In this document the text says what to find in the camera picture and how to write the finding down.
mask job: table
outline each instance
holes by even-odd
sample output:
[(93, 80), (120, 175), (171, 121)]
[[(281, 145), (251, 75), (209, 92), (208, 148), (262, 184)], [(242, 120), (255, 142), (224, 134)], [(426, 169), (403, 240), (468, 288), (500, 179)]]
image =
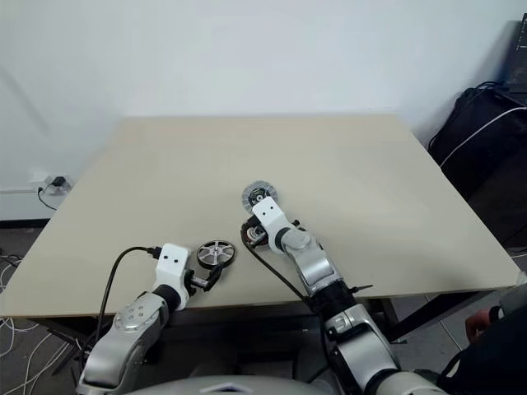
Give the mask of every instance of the table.
[[(318, 236), (349, 286), (373, 285), (361, 297), (515, 282), (515, 264), (393, 115), (127, 118), (0, 295), (0, 314), (94, 315), (127, 247), (195, 250), (211, 239), (233, 243), (237, 258), (190, 308), (293, 301), (239, 240), (250, 216), (240, 196), (257, 179), (277, 189), (290, 220)], [(285, 258), (264, 255), (301, 286)], [(150, 290), (155, 264), (129, 254), (107, 312)]]

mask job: black bag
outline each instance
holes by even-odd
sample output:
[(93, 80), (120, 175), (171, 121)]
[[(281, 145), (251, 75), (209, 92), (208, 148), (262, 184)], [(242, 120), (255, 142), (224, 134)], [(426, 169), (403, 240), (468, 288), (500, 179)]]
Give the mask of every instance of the black bag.
[[(517, 107), (492, 90), (467, 89), (432, 138), (440, 165), (467, 137)], [(442, 171), (504, 248), (527, 246), (527, 111), (498, 119), (464, 144)]]

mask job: metal wheel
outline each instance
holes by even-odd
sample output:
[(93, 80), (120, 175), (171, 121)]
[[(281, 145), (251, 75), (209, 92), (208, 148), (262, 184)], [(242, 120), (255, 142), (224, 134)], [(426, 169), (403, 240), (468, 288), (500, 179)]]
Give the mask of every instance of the metal wheel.
[(229, 266), (235, 256), (234, 245), (222, 240), (213, 240), (199, 247), (196, 256), (201, 267), (212, 270), (217, 265)]

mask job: floor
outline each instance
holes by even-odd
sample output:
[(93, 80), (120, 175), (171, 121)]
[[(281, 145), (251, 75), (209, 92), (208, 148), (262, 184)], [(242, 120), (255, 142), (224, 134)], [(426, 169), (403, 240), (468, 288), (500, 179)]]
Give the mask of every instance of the floor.
[[(0, 230), (0, 248), (5, 254), (19, 254), (23, 256), (26, 254), (30, 246), (38, 237), (40, 230), (25, 229), (25, 230)], [(0, 272), (7, 266), (5, 262), (0, 263)], [(13, 269), (7, 269), (4, 273), (2, 282), (7, 284)], [(495, 291), (478, 302), (469, 307), (460, 310), (443, 321), (444, 328), (439, 324), (434, 324), (429, 328), (418, 329), (416, 332), (407, 336), (405, 342), (394, 345), (394, 351), (400, 359), (401, 365), (404, 369), (431, 369), (441, 371), (450, 358), (457, 353), (458, 346), (464, 348), (468, 345), (464, 335), (464, 320), (471, 314), (482, 308), (489, 308), (497, 304), (500, 292)], [(406, 317), (415, 309), (426, 303), (425, 296), (405, 297), (393, 299), (394, 307), (399, 319)], [(15, 320), (16, 328), (28, 328), (33, 323), (25, 320)], [(7, 325), (0, 327), (0, 353), (7, 350), (11, 343), (12, 331)], [(42, 327), (37, 327), (29, 332), (16, 332), (13, 348), (10, 353), (0, 359), (0, 393), (5, 394), (12, 388), (24, 383), (26, 376), (26, 367), (30, 353), (35, 346), (46, 336), (46, 330)], [(298, 364), (299, 379), (309, 377), (315, 372), (321, 364), (323, 359), (319, 352), (318, 336), (314, 333), (305, 333), (305, 347), (302, 349), (301, 357)], [(31, 367), (28, 377), (33, 377), (44, 366), (46, 366), (53, 353), (59, 349), (63, 342), (51, 336), (35, 353), (31, 360)], [(170, 359), (170, 372), (163, 372), (154, 365), (146, 366), (143, 369), (142, 377), (139, 381), (142, 385), (147, 385), (152, 380), (163, 381), (170, 379), (170, 374), (183, 377), (189, 374), (194, 366), (183, 366), (182, 361), (188, 361), (188, 356), (194, 356), (194, 365), (198, 364), (200, 360), (211, 360), (211, 356), (218, 353), (228, 355), (228, 350), (223, 345), (207, 344), (203, 342), (199, 344), (186, 342), (184, 345), (171, 345), (174, 350), (165, 352), (166, 358)], [(72, 367), (77, 368), (77, 363), (73, 363)], [(52, 376), (51, 373), (54, 367), (50, 367), (38, 378), (38, 381), (33, 390), (34, 395), (55, 394), (55, 393), (75, 393), (74, 392), (74, 378), (70, 366), (63, 369), (62, 372)], [(247, 364), (243, 368), (246, 373), (271, 374), (277, 376), (288, 376), (291, 371), (291, 366), (287, 362), (281, 364)], [(325, 379), (330, 380), (331, 374), (326, 374)], [(30, 392), (29, 383), (26, 392)], [(22, 388), (11, 393), (22, 393)]]

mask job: table leg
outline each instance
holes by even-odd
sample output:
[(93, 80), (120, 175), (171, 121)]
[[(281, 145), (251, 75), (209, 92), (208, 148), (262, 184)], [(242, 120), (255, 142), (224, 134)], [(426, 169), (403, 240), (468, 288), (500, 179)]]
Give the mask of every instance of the table leg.
[(388, 329), (385, 335), (389, 342), (393, 342), (417, 328), (427, 327), (448, 317), (489, 293), (491, 293), (490, 290), (439, 295)]

